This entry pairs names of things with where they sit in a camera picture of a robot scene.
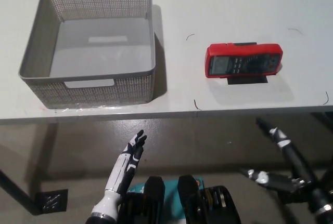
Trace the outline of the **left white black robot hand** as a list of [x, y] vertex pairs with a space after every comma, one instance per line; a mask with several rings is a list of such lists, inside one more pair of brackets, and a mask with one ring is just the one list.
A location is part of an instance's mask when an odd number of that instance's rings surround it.
[[119, 205], [135, 175], [147, 136], [140, 130], [118, 156], [104, 190], [86, 223], [117, 223]]

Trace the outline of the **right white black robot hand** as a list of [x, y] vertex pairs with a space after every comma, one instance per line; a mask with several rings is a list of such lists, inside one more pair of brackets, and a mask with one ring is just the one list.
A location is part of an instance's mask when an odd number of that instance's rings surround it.
[[256, 124], [277, 145], [286, 163], [290, 166], [292, 176], [288, 177], [254, 168], [241, 168], [241, 174], [263, 188], [288, 195], [295, 193], [305, 195], [307, 190], [316, 187], [317, 177], [291, 139], [281, 129], [259, 117], [256, 118]]

